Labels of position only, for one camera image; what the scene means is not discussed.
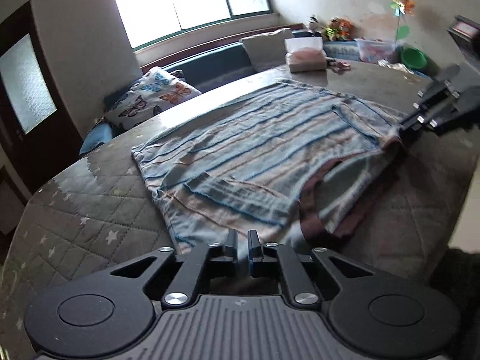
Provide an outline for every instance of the wooden headboard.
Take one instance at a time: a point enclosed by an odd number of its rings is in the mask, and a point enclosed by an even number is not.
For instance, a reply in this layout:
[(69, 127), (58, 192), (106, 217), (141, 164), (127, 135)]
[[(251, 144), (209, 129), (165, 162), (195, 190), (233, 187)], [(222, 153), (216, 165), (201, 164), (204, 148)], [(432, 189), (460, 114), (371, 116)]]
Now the wooden headboard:
[(170, 54), (168, 56), (164, 56), (163, 58), (157, 59), (152, 63), (142, 66), (141, 69), (145, 74), (147, 73), (147, 71), (149, 71), (151, 68), (155, 66), (159, 66), (159, 67), (166, 66), (174, 62), (181, 61), (182, 59), (197, 55), (199, 53), (203, 53), (208, 50), (213, 50), (217, 47), (226, 46), (227, 44), (238, 42), (241, 38), (245, 38), (247, 36), (252, 36), (252, 35), (256, 35), (264, 32), (272, 32), (272, 31), (279, 30), (280, 28), (290, 28), (291, 30), (294, 31), (294, 30), (303, 30), (305, 26), (299, 23), (299, 24), (291, 24), (291, 25), (285, 25), (285, 26), (261, 28), (261, 30), (242, 32), (240, 34), (227, 36), (225, 38), (211, 40), (210, 42), (202, 43), (202, 44), (199, 44), (198, 46), (190, 47), (188, 49), (185, 49), (179, 52), (174, 52), (173, 54)]

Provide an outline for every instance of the striped towel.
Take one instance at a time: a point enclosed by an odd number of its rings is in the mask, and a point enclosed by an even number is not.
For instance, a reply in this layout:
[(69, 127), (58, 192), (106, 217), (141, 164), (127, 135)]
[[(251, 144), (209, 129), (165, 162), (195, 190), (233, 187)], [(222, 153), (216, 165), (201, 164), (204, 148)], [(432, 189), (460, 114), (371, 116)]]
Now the striped towel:
[(132, 149), (182, 251), (247, 231), (297, 250), (334, 233), (392, 161), (400, 112), (288, 79)]

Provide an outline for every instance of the metal screw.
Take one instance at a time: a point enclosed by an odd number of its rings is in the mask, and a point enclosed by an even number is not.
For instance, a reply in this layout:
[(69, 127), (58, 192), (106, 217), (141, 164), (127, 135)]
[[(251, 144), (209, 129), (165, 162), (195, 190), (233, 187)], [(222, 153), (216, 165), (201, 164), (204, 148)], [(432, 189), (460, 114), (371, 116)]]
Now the metal screw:
[(295, 296), (295, 301), (300, 304), (314, 304), (318, 301), (318, 296), (310, 292), (302, 292)]
[(171, 294), (165, 295), (165, 302), (174, 306), (184, 304), (187, 300), (188, 296), (181, 292), (172, 292)]

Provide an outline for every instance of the frosted glass panel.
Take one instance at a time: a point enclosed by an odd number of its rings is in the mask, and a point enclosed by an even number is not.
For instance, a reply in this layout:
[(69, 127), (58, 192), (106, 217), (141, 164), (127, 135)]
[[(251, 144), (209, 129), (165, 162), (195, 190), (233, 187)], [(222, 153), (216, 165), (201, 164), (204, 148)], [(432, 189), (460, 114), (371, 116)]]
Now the frosted glass panel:
[(57, 110), (38, 66), (30, 35), (0, 57), (0, 76), (25, 133)]

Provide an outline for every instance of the bed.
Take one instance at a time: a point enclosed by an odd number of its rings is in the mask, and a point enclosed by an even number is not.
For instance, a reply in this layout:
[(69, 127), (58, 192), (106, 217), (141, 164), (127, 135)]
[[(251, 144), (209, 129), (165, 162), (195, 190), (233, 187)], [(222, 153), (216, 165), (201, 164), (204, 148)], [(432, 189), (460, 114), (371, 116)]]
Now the bed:
[[(356, 62), (343, 75), (291, 75), (279, 67), (171, 108), (82, 158), (33, 195), (13, 238), (0, 288), (0, 343), (10, 360), (33, 355), (23, 313), (43, 288), (162, 246), (178, 247), (152, 203), (131, 148), (278, 77), (354, 93), (404, 112), (411, 110), (418, 90), (428, 83)], [(427, 280), (454, 229), (479, 144), (477, 131), (458, 131), (441, 139), (423, 134), (342, 253), (393, 274)]]

